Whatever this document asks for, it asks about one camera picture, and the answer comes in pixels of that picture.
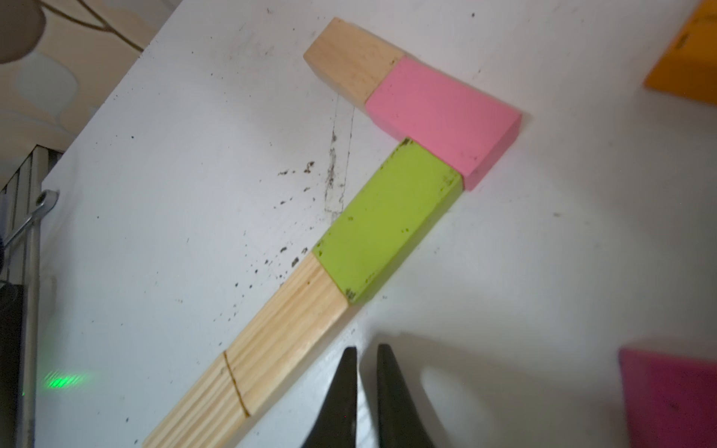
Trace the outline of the magenta block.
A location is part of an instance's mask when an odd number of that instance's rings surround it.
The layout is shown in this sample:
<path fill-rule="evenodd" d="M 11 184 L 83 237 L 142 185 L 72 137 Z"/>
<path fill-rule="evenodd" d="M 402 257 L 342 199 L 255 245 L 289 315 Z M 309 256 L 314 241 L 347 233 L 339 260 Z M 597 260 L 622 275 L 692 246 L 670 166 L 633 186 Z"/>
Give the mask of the magenta block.
<path fill-rule="evenodd" d="M 716 363 L 623 347 L 618 354 L 632 447 L 716 445 Z"/>

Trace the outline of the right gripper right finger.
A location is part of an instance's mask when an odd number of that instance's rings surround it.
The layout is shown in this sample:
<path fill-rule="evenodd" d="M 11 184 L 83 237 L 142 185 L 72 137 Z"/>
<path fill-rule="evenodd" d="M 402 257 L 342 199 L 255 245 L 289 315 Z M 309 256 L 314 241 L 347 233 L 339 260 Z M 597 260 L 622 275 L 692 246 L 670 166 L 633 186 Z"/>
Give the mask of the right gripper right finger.
<path fill-rule="evenodd" d="M 380 447 L 434 447 L 390 345 L 377 348 L 378 438 Z"/>

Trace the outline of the lime green block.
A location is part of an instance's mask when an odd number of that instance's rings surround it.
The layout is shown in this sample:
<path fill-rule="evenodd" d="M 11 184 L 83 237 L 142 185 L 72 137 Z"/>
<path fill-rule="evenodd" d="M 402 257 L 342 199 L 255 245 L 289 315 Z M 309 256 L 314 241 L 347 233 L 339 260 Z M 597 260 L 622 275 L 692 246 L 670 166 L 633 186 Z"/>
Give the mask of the lime green block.
<path fill-rule="evenodd" d="M 368 302 L 462 192 L 458 171 L 406 138 L 313 253 L 350 304 Z"/>

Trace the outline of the wooden block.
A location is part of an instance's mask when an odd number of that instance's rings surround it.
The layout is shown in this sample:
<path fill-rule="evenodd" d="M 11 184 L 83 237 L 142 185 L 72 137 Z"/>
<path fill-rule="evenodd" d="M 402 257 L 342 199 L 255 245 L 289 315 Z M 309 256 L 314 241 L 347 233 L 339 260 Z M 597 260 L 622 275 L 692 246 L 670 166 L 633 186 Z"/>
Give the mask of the wooden block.
<path fill-rule="evenodd" d="M 356 24 L 332 19 L 304 53 L 312 71 L 355 108 L 371 95 L 405 52 Z"/>
<path fill-rule="evenodd" d="M 348 308 L 319 259 L 307 255 L 225 351 L 250 416 L 270 401 Z"/>
<path fill-rule="evenodd" d="M 219 355 L 145 438 L 144 447 L 223 447 L 248 420 L 227 358 Z"/>

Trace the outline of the light pink block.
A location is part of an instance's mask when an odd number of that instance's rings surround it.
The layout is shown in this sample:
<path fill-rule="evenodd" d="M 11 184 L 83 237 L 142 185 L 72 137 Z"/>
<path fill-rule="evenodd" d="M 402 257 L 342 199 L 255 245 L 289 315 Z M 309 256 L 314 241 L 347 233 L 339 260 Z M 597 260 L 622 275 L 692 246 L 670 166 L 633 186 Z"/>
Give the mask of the light pink block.
<path fill-rule="evenodd" d="M 411 57 L 366 102 L 372 121 L 409 138 L 458 171 L 474 190 L 519 135 L 522 113 Z"/>

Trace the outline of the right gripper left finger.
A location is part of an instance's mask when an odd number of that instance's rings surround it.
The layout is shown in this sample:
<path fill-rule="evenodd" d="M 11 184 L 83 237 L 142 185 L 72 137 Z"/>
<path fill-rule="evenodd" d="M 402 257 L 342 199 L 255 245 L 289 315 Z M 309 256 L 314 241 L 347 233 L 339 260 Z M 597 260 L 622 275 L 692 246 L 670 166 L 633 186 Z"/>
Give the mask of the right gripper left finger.
<path fill-rule="evenodd" d="M 317 420 L 302 447 L 354 448 L 357 412 L 358 350 L 350 346 L 343 352 Z"/>

